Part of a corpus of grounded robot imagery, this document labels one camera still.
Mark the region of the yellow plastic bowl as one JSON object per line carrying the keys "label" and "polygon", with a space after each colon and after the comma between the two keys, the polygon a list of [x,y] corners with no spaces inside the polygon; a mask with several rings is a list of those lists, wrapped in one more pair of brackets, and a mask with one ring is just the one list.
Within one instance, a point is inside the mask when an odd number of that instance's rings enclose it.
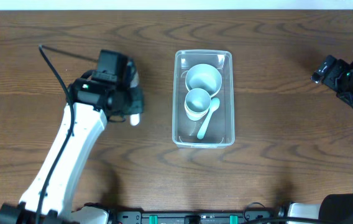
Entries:
{"label": "yellow plastic bowl", "polygon": [[211,98],[214,98],[221,91],[221,88],[222,87],[218,88],[218,90],[211,95]]}

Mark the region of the pale green plastic spoon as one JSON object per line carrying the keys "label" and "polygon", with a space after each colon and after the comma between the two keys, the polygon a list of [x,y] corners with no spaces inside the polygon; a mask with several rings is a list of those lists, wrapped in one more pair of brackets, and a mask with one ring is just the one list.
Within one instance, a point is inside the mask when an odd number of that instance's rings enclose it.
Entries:
{"label": "pale green plastic spoon", "polygon": [[208,114],[207,114],[205,120],[203,121],[197,135],[196,135],[196,137],[198,139],[203,139],[205,137],[205,134],[207,132],[211,117],[212,117],[213,113],[220,107],[220,104],[221,104],[221,102],[220,102],[219,98],[213,98],[211,100]]}

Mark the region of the yellow plastic cup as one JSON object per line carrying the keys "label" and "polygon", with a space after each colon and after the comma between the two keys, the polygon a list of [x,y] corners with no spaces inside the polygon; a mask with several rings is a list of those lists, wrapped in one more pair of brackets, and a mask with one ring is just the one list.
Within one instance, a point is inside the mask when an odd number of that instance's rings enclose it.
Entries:
{"label": "yellow plastic cup", "polygon": [[187,115],[190,115],[192,117],[203,117],[204,115],[206,115],[208,113],[209,109],[207,108],[204,111],[194,112],[194,111],[190,110],[189,108],[185,107],[185,111],[186,111]]}

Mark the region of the grey plastic cup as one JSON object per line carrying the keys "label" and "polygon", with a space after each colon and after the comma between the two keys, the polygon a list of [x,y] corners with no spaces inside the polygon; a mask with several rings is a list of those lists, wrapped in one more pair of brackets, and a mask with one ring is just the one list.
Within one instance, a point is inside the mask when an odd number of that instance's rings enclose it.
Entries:
{"label": "grey plastic cup", "polygon": [[191,113],[204,113],[211,104],[209,93],[201,88],[190,90],[185,97],[185,106]]}

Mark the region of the white plastic fork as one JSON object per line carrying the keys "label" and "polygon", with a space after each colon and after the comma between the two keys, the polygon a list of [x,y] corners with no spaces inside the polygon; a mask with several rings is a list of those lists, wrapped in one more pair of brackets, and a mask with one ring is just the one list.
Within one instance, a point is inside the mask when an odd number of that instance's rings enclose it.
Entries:
{"label": "white plastic fork", "polygon": [[132,114],[130,117],[130,124],[131,126],[137,126],[140,123],[140,114]]}

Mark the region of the grey plastic bowl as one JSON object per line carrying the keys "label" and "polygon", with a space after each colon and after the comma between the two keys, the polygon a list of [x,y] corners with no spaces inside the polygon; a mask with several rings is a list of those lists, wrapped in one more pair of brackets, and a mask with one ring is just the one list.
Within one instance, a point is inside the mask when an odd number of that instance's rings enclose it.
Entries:
{"label": "grey plastic bowl", "polygon": [[197,64],[191,67],[185,77],[185,86],[188,91],[200,88],[214,97],[222,86],[221,73],[212,65]]}

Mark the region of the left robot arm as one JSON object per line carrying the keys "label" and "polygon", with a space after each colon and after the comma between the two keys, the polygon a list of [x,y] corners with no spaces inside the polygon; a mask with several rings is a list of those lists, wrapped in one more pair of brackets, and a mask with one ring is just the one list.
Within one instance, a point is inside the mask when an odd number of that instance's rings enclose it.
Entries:
{"label": "left robot arm", "polygon": [[113,223],[106,207],[89,203],[72,210],[75,190],[89,154],[113,116],[139,123],[143,93],[134,61],[104,56],[69,86],[62,123],[48,155],[16,206],[3,204],[0,223]]}

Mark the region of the white plastic cup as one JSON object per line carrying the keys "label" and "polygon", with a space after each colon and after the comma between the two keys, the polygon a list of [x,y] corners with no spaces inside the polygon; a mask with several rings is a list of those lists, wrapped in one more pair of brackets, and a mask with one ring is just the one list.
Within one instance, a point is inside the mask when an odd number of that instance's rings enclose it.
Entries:
{"label": "white plastic cup", "polygon": [[206,113],[200,113],[200,114],[191,114],[186,112],[187,117],[192,120],[192,121],[198,121],[200,119],[202,119],[203,117],[206,116]]}

